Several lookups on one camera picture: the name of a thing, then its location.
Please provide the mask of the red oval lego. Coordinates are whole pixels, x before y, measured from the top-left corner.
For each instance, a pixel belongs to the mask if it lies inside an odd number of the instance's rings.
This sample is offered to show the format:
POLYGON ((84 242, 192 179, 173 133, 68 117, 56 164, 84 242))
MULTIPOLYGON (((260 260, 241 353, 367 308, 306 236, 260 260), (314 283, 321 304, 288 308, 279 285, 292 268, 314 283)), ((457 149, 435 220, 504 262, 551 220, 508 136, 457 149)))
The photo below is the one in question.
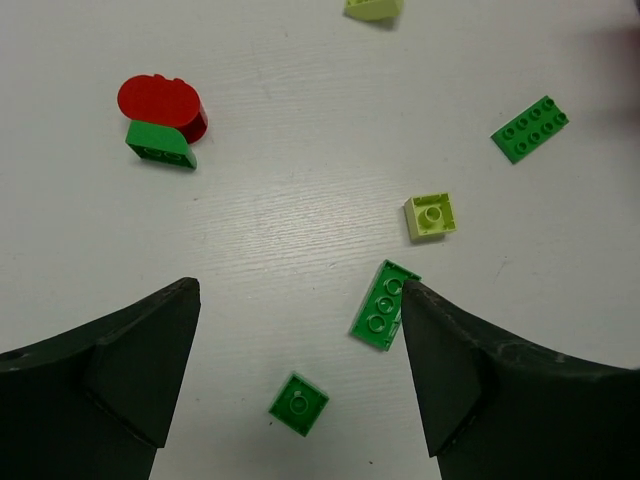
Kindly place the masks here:
POLYGON ((177 129, 188 144, 208 129, 208 116, 194 87, 179 78, 141 74, 126 80, 117 94, 121 112, 131 120, 177 129))

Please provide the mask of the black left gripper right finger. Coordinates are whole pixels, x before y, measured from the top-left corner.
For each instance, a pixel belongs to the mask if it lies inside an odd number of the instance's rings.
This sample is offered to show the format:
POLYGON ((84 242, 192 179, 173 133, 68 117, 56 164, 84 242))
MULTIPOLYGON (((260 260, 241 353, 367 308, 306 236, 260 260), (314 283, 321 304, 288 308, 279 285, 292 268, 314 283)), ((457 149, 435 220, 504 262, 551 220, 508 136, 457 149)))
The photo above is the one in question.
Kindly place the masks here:
POLYGON ((639 373, 532 343, 409 280, 401 317, 445 479, 635 479, 639 373))

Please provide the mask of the green curved lego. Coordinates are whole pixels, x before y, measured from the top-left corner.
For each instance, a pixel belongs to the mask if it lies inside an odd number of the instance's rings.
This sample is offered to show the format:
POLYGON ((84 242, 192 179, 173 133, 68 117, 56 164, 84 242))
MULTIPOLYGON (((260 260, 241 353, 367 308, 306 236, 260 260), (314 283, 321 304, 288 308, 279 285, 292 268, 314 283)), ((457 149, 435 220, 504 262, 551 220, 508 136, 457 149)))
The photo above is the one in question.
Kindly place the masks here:
POLYGON ((190 145, 175 128, 132 120, 125 143, 143 160, 197 169, 197 159, 190 145))

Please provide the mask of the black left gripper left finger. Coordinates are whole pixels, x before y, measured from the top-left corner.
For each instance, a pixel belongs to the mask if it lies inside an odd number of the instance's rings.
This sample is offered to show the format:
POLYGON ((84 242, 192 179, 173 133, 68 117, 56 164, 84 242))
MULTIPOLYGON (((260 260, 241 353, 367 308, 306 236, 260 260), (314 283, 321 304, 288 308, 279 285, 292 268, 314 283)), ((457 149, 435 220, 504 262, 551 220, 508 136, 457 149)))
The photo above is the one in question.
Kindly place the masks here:
POLYGON ((166 444, 200 313, 185 277, 1 355, 4 479, 147 479, 166 444))

